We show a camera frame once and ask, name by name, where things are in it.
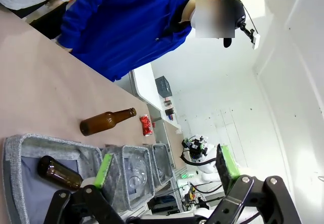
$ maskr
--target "red can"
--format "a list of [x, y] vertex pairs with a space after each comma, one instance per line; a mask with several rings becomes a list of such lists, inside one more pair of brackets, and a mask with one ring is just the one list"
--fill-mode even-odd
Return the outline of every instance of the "red can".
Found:
[[140, 117], [140, 121], [142, 122], [143, 135], [149, 136], [149, 135], [153, 134], [153, 130], [151, 128], [150, 117], [148, 115], [144, 115], [144, 116]]

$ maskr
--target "beer bottle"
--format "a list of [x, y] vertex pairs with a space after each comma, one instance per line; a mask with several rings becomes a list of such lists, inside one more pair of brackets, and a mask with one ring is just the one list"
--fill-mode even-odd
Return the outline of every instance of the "beer bottle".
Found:
[[50, 156], [43, 156], [39, 160], [37, 172], [40, 177], [71, 190], [78, 190], [83, 181], [80, 174]]
[[115, 113], [108, 111], [106, 113], [83, 120], [80, 123], [80, 130], [84, 136], [89, 136], [107, 129], [111, 129], [121, 121], [134, 116], [136, 116], [136, 111], [134, 108], [117, 111]]

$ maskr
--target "black basket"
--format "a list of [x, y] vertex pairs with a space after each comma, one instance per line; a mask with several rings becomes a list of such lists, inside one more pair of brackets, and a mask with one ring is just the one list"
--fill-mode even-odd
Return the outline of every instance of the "black basket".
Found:
[[157, 91], [161, 97], [166, 98], [172, 96], [169, 82], [164, 76], [155, 79], [155, 83], [156, 83]]

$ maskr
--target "table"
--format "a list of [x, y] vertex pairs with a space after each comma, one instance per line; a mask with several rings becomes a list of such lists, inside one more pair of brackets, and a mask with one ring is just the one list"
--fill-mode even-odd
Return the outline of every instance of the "table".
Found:
[[[159, 98], [160, 98], [160, 102], [161, 102], [161, 105], [162, 105], [161, 118], [164, 121], [168, 122], [169, 124], [172, 124], [177, 129], [181, 129], [181, 125], [178, 124], [178, 120], [177, 120], [177, 106], [175, 106], [175, 101], [173, 99], [173, 96], [168, 97], [168, 100], [170, 100], [171, 103], [172, 103], [170, 106], [165, 106], [164, 105], [164, 100], [165, 99], [163, 97], [159, 96]], [[175, 110], [175, 114], [173, 114], [173, 120], [169, 119], [169, 117], [165, 113], [165, 110], [169, 109], [169, 108], [174, 108], [174, 110]]]
[[136, 92], [139, 97], [150, 103], [157, 110], [162, 111], [159, 94], [157, 92], [155, 78], [150, 63], [131, 71], [135, 83]]
[[180, 158], [183, 151], [181, 142], [184, 137], [182, 133], [177, 134], [176, 130], [178, 130], [177, 127], [163, 119], [155, 121], [154, 134], [156, 141], [165, 144], [170, 149], [169, 159], [173, 168], [181, 169], [186, 166], [186, 163]]
[[[4, 138], [25, 133], [97, 147], [107, 143], [155, 143], [154, 135], [143, 136], [138, 117], [84, 137], [79, 131], [82, 119], [131, 107], [138, 115], [144, 115], [148, 114], [147, 105], [3, 8], [0, 8], [0, 95], [1, 154]], [[0, 219], [8, 223], [3, 188], [0, 196]]]

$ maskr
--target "gray bag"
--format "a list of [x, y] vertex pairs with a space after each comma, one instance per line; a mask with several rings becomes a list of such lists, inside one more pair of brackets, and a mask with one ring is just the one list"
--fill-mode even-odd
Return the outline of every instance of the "gray bag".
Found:
[[165, 144], [150, 144], [145, 147], [150, 152], [154, 186], [158, 188], [173, 177], [168, 150]]
[[[118, 165], [121, 171], [120, 179], [117, 184], [116, 195], [118, 195], [118, 199], [114, 201], [112, 207], [118, 211], [124, 210], [136, 210], [139, 206], [144, 205], [148, 200], [150, 200], [155, 195], [155, 188], [152, 176], [152, 168], [151, 168], [151, 160], [150, 155], [147, 148], [139, 147], [139, 146], [109, 146], [102, 151], [103, 154], [110, 153], [117, 156]], [[135, 194], [129, 194], [128, 191], [128, 183], [127, 183], [127, 170], [125, 168], [124, 159], [138, 155], [145, 159], [148, 163], [146, 164], [146, 173], [147, 173], [147, 182], [143, 188], [141, 188], [140, 192]]]
[[[97, 147], [36, 134], [7, 138], [3, 152], [3, 183], [11, 223], [43, 224], [54, 192], [62, 189], [38, 176], [35, 166], [41, 157], [49, 155], [86, 179], [97, 175], [102, 156], [107, 152], [106, 149], [101, 153]], [[122, 158], [113, 154], [102, 189], [103, 195], [117, 212], [135, 210], [155, 194], [152, 173], [148, 171], [147, 192], [138, 196], [133, 205], [128, 205], [128, 194], [120, 191], [117, 185], [125, 173], [122, 165]]]

